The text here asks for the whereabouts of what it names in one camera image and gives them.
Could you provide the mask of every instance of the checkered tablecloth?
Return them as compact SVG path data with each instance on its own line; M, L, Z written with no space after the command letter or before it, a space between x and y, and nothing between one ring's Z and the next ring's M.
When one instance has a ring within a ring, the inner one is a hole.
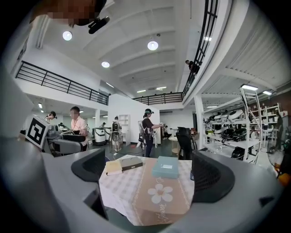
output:
M129 158L132 155L125 155L122 157ZM139 157L145 164L147 159ZM191 203L194 194L194 181L190 180L190 171L192 161L179 160L178 162L179 178L180 182L189 203ZM133 200L141 180L142 171L144 165L138 168L124 171L122 174L107 176L105 169L99 180L100 192L102 196L103 204L107 207L114 208L124 216L135 226L140 225L133 208Z

